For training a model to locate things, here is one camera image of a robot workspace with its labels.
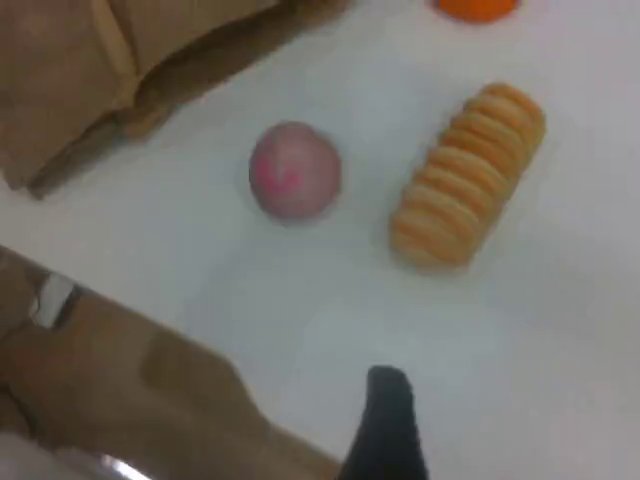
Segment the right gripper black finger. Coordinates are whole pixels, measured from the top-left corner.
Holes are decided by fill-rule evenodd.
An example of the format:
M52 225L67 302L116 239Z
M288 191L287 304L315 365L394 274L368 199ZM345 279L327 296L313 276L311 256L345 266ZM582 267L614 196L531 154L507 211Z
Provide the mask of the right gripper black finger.
M368 370L364 410L339 477L430 478L421 447L412 385L401 369L376 365Z

